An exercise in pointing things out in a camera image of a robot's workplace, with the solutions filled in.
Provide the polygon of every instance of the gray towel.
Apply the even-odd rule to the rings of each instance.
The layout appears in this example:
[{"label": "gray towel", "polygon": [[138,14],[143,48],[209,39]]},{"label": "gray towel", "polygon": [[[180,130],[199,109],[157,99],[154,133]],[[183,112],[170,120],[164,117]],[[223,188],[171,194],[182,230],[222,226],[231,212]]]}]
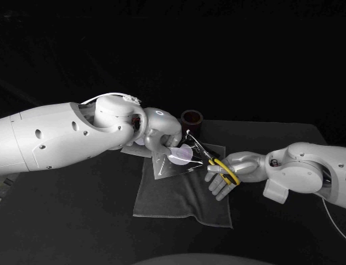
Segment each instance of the gray towel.
[{"label": "gray towel", "polygon": [[[219,159],[225,147],[206,145]],[[218,202],[205,182],[206,168],[177,176],[154,179],[151,158],[144,158],[143,179],[133,209],[133,216],[186,218],[193,216],[203,224],[232,228],[229,197]]]}]

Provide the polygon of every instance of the white cable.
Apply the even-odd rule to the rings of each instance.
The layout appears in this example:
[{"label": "white cable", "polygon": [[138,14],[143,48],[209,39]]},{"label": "white cable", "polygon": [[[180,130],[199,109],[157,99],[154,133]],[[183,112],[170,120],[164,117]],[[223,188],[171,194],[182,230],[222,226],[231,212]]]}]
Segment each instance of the white cable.
[{"label": "white cable", "polygon": [[88,104],[92,100],[95,100],[97,98],[99,98],[101,96],[108,96],[108,95],[117,95],[117,96],[122,96],[122,97],[128,97],[130,95],[127,94],[122,94],[122,93],[107,93],[107,94],[102,94],[94,98],[91,98],[89,100],[84,101],[81,105],[84,104]]},{"label": "white cable", "polygon": [[341,234],[341,236],[346,238],[346,235],[343,234],[343,232],[340,231],[340,229],[337,228],[336,224],[334,224],[334,220],[330,216],[330,212],[329,212],[329,209],[327,209],[327,205],[326,205],[326,202],[324,202],[324,199],[321,199],[323,201],[323,204],[324,204],[324,208],[326,208],[326,211],[327,211],[327,214],[329,214],[329,217],[330,217],[330,221],[333,222],[333,225],[334,225],[334,228],[337,229],[339,233]]}]

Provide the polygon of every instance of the table surface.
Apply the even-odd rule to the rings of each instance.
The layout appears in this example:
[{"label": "table surface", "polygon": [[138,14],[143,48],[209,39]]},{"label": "table surface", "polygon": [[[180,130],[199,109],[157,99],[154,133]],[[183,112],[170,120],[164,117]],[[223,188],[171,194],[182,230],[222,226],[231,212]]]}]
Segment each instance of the table surface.
[{"label": "table surface", "polygon": [[[205,120],[200,133],[205,143],[226,146],[226,154],[268,154],[300,141],[326,144],[308,124]],[[235,229],[192,217],[137,218],[141,167],[143,158],[117,150],[65,168],[22,173],[0,203],[0,264],[133,264],[179,253],[346,264],[346,240],[316,195],[290,192],[281,205],[262,196],[265,182],[242,183],[229,196]],[[330,209],[346,218],[343,208]]]}]

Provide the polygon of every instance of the yellow scissors handle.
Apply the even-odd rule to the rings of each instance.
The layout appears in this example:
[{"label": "yellow scissors handle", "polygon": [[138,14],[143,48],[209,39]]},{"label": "yellow scissors handle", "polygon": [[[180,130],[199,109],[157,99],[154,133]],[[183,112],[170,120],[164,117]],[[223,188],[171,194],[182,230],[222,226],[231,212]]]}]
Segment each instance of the yellow scissors handle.
[{"label": "yellow scissors handle", "polygon": [[[241,181],[238,179],[238,177],[235,176],[235,174],[232,173],[231,169],[226,167],[226,165],[215,158],[213,160],[215,163],[219,164],[219,166],[226,170],[228,174],[231,175],[232,179],[235,180],[236,185],[241,184]],[[223,180],[226,181],[226,184],[231,184],[231,180],[228,180],[228,178],[223,176],[223,174],[220,174],[220,177],[223,178]]]}]

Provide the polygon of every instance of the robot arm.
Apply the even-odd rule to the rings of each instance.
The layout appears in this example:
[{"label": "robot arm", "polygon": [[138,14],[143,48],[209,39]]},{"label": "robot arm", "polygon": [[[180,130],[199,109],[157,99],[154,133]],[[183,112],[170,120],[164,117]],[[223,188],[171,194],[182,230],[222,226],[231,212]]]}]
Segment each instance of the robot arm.
[{"label": "robot arm", "polygon": [[[239,152],[223,163],[242,182],[267,180],[264,196],[278,203],[287,201],[288,190],[314,193],[330,203],[346,208],[346,148],[298,142],[267,156]],[[207,166],[206,181],[215,173],[226,173],[219,166]],[[233,187],[215,177],[209,186],[216,199],[222,199]]]},{"label": "robot arm", "polygon": [[0,119],[0,176],[65,167],[105,150],[131,146],[144,135],[146,147],[169,153],[161,136],[170,135],[169,145],[174,147],[182,125],[167,112],[143,109],[128,95],[109,93],[92,104],[62,103],[29,109]]}]

